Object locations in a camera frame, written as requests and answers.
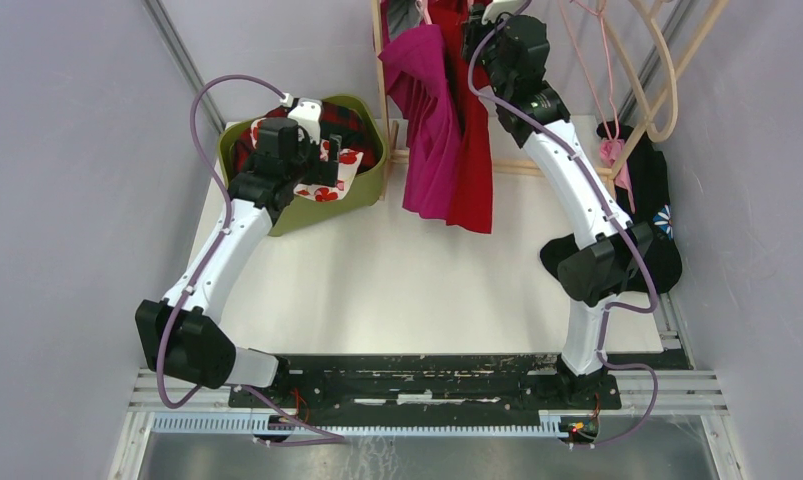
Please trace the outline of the red navy plaid skirt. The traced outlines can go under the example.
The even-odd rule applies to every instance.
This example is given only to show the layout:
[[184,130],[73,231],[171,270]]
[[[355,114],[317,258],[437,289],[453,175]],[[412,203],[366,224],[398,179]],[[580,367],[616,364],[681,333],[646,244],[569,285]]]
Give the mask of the red navy plaid skirt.
[[[375,144],[357,111],[337,103],[323,101],[320,127],[322,134],[339,135],[343,148],[363,154],[357,170],[358,174],[367,172],[377,164]],[[236,142],[230,148],[230,178],[235,177],[243,170],[249,155],[255,150],[255,130],[256,128],[249,124],[240,132]]]

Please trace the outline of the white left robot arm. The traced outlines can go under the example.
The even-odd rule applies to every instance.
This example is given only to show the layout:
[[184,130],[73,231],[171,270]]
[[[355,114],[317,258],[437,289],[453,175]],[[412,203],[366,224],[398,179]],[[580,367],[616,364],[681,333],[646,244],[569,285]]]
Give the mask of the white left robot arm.
[[291,379],[279,372],[281,359],[238,347],[219,320],[245,264],[269,235],[307,178],[334,183],[338,138],[321,155],[317,119],[274,117],[261,121],[258,144],[240,171],[222,190],[224,205],[215,229],[180,279],[159,301],[145,300],[135,322],[149,368],[166,405],[167,378],[200,388],[249,385],[268,406],[284,404]]

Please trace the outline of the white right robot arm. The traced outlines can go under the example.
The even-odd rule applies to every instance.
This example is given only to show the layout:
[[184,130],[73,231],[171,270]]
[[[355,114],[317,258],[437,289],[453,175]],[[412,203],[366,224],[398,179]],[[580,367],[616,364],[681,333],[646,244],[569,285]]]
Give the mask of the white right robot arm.
[[627,306],[621,295],[628,281],[649,274],[644,255],[653,235],[618,205],[585,154],[569,110],[544,78],[547,27],[525,7],[473,4],[461,27],[461,55],[471,70],[483,70],[490,88],[480,91],[469,76],[470,91],[494,104],[501,127],[549,181],[573,229],[577,251],[557,265],[570,306],[554,392],[562,405],[579,408],[604,389],[609,314]]

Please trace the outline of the red dress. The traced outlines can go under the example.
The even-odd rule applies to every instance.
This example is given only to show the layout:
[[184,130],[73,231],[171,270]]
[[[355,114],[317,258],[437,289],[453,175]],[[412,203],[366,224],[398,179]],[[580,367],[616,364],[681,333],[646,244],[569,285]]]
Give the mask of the red dress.
[[466,1],[432,1],[429,14],[443,34],[447,70],[461,134],[457,153],[456,185],[447,223],[468,231],[492,232],[493,169],[488,111],[468,85],[468,62],[462,56],[462,23],[468,18]]

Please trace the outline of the pink wire hanger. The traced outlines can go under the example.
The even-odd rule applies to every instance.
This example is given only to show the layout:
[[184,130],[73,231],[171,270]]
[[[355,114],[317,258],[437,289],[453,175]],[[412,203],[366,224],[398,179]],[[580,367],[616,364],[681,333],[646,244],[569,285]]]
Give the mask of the pink wire hanger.
[[[557,1],[556,5],[567,36],[584,76],[597,119],[602,123],[602,138],[607,144],[620,140],[621,127],[616,106],[612,51],[607,35],[607,1]],[[589,46],[580,39],[572,13],[593,25],[598,33],[599,57],[588,55]]]

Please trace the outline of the white red floral garment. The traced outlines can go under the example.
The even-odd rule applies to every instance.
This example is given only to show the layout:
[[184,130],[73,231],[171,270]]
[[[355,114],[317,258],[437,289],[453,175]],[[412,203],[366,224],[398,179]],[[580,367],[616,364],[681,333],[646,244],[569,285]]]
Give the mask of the white red floral garment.
[[[258,171],[261,158],[255,152],[261,145],[260,128],[266,120],[269,117],[254,120],[240,132],[230,153],[233,175]],[[330,132],[322,132],[318,160],[294,185],[294,194],[314,202],[342,200],[355,177],[375,165],[375,151],[362,126],[331,126]]]

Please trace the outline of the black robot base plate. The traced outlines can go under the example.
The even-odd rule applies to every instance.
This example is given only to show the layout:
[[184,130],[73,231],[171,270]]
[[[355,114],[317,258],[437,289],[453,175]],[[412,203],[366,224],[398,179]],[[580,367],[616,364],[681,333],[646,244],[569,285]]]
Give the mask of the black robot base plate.
[[666,353],[611,358],[621,370],[580,380],[554,353],[292,354],[270,386],[232,390],[228,404],[256,408],[265,395],[316,427],[537,426],[544,411],[619,411],[626,375],[649,381],[647,367],[665,374],[684,364]]

